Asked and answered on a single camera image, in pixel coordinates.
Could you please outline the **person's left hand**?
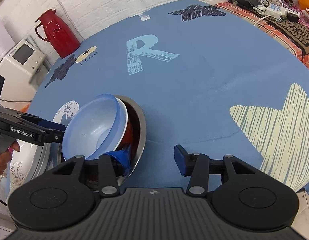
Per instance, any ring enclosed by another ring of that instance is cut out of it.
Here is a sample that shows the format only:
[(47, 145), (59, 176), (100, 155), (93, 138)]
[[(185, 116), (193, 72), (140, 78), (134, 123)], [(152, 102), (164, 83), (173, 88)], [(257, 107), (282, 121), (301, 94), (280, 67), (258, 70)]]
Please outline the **person's left hand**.
[(17, 152), (20, 151), (20, 146), (17, 141), (15, 141), (4, 153), (0, 155), (0, 176), (4, 173), (8, 163), (12, 160), (11, 150)]

